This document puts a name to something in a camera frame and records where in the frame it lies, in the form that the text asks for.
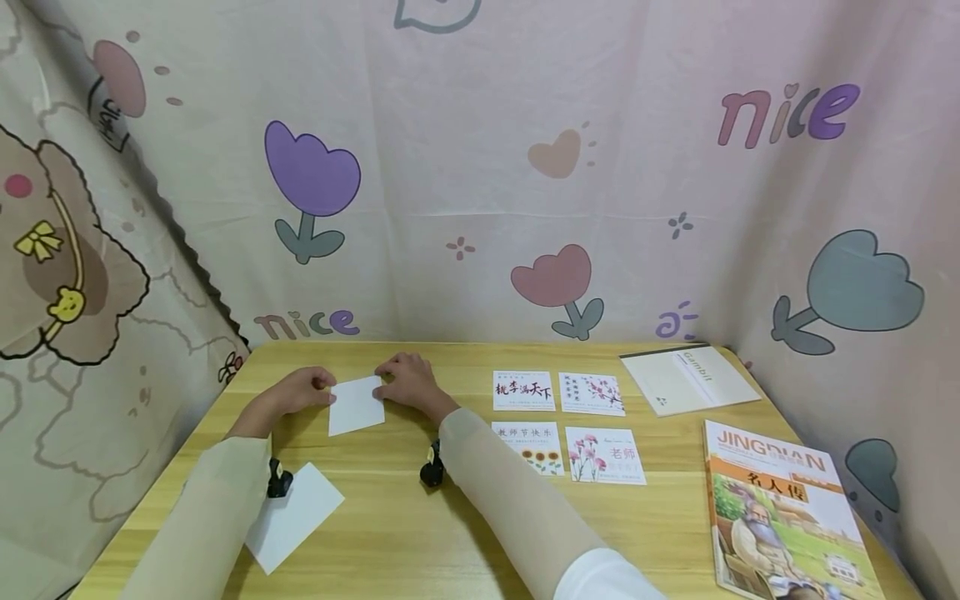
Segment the greeting card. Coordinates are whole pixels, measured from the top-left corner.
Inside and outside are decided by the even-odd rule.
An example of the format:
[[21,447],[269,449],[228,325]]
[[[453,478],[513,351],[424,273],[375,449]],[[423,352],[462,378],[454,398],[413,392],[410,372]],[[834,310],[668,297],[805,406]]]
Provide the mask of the greeting card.
[[557,423],[495,421],[492,427],[496,435],[539,474],[564,474]]
[[647,485],[630,429],[567,427],[566,449],[573,481]]
[[565,413],[626,417],[620,386],[612,375],[560,373],[560,406]]
[[494,371],[493,410],[555,411],[550,373],[546,371]]

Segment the yellow bow print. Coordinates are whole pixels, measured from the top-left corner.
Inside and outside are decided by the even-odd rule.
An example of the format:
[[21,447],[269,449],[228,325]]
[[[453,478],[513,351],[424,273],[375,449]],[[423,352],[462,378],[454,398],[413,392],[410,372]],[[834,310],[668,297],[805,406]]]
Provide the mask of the yellow bow print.
[[21,237],[13,247],[25,256],[36,256],[36,262],[43,262],[53,258],[51,250],[58,251],[63,240],[54,233],[54,228],[46,221],[40,221],[26,235]]

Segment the teacher's day card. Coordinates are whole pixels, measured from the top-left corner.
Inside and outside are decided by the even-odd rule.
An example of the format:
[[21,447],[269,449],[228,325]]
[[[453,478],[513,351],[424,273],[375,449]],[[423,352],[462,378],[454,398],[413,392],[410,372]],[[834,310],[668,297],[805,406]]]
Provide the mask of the teacher's day card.
[[564,475],[564,457],[560,451],[557,423],[494,421],[491,427],[537,473]]
[[573,481],[647,485],[630,429],[567,427],[566,449]]
[[550,373],[546,371],[494,371],[493,410],[555,411]]
[[565,413],[627,416],[620,386],[612,375],[560,373],[560,408]]
[[710,345],[620,357],[658,417],[759,400],[760,394]]

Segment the purple tulip print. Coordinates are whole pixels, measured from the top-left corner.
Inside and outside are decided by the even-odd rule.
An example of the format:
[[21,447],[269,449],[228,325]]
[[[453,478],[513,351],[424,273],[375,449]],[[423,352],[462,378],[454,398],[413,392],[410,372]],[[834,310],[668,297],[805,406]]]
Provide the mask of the purple tulip print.
[[271,121],[264,134],[267,164],[276,187],[302,214],[298,230],[283,219],[274,223],[276,235],[301,265],[311,258],[330,256],[346,237],[337,230],[314,235],[317,217],[343,211],[360,189],[360,163],[350,151],[328,150],[310,133],[294,136],[286,125]]

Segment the white paper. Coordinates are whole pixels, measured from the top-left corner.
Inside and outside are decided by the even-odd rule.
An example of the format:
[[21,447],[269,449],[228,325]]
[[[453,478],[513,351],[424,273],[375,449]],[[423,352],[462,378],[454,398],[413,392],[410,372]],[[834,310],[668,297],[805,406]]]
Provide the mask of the white paper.
[[373,390],[383,385],[379,377],[364,377],[338,383],[330,390],[337,401],[330,405],[330,428],[333,436],[378,425],[386,420],[383,402],[373,397]]
[[493,410],[555,411],[557,404],[546,371],[494,371]]
[[630,429],[567,427],[566,449],[573,481],[647,485]]
[[565,413],[626,417],[620,386],[612,375],[560,373],[560,408]]
[[495,421],[496,433],[540,475],[563,475],[564,456],[555,422]]
[[247,547],[270,575],[343,501],[333,484],[307,463],[294,475],[285,497],[263,503],[247,533]]
[[716,348],[677,348],[620,360],[659,417],[761,398]]

